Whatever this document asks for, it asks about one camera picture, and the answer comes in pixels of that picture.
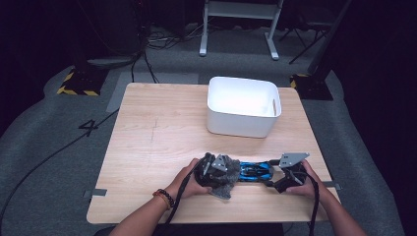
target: bracelet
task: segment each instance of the bracelet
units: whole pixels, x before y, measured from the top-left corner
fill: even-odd
[[[168,209],[174,207],[174,200],[171,198],[171,196],[169,196],[169,194],[162,189],[158,189],[156,192],[153,193],[154,196],[158,195],[160,197],[162,197],[166,204],[168,205]]]

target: table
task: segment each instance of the table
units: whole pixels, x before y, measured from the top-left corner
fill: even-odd
[[[118,223],[165,188],[192,158],[206,152],[241,161],[280,158],[307,151],[323,181],[330,181],[306,113],[293,88],[279,88],[282,114],[264,139],[212,134],[206,127],[208,86],[129,84],[92,196],[90,223]],[[282,173],[274,175],[280,178]],[[337,196],[334,188],[330,190]],[[212,195],[181,201],[172,223],[310,221],[313,201],[279,194],[260,183],[237,183],[230,200]],[[169,215],[167,211],[160,222]],[[327,220],[320,206],[317,220]]]
[[[275,32],[276,24],[281,13],[283,0],[278,0],[276,4],[256,4],[239,2],[218,2],[206,0],[203,35],[200,44],[200,56],[207,55],[208,47],[208,25],[209,16],[212,17],[232,17],[272,20],[269,32],[265,33],[270,56],[273,60],[278,60],[279,56],[273,43],[272,37]]]

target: white bin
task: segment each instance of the white bin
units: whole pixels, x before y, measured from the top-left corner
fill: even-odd
[[[271,82],[214,77],[208,84],[208,130],[215,134],[265,138],[281,102]]]

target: white desk frame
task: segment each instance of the white desk frame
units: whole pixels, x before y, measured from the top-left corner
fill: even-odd
[[[232,18],[250,18],[272,20],[269,32],[265,33],[270,56],[273,60],[278,60],[279,56],[273,44],[272,37],[275,32],[276,23],[281,13],[283,0],[277,0],[277,4],[253,4],[253,3],[234,3],[234,2],[216,2],[206,0],[204,27],[202,43],[200,45],[200,56],[206,56],[208,51],[208,23],[209,16],[213,17],[232,17]]]

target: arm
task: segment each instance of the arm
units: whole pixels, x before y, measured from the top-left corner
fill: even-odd
[[[347,210],[341,205],[337,198],[326,188],[319,176],[314,172],[307,160],[303,160],[303,166],[307,173],[311,175],[319,184],[320,204],[328,214],[328,220],[331,223],[334,234],[340,235],[366,235],[365,231],[356,222],[356,220],[347,212]],[[306,183],[300,187],[291,187],[286,192],[296,195],[304,195],[313,199],[314,187],[310,179],[307,178]]]
[[[181,182],[186,177],[186,175],[192,170],[192,168],[197,164],[199,160],[193,159],[190,164],[177,174],[172,183],[165,188],[165,191],[172,197],[172,199],[177,198],[178,189],[181,185]],[[196,194],[206,194],[210,191],[208,187],[202,187],[194,178],[192,174],[190,181],[185,188],[185,191],[182,195],[182,198],[188,198]],[[125,219],[122,220],[110,233],[110,236],[130,236],[130,235],[152,235],[153,230],[155,229],[160,218],[163,216],[167,210],[167,203],[160,196],[154,196],[146,204],[139,207],[133,213],[128,215]]]

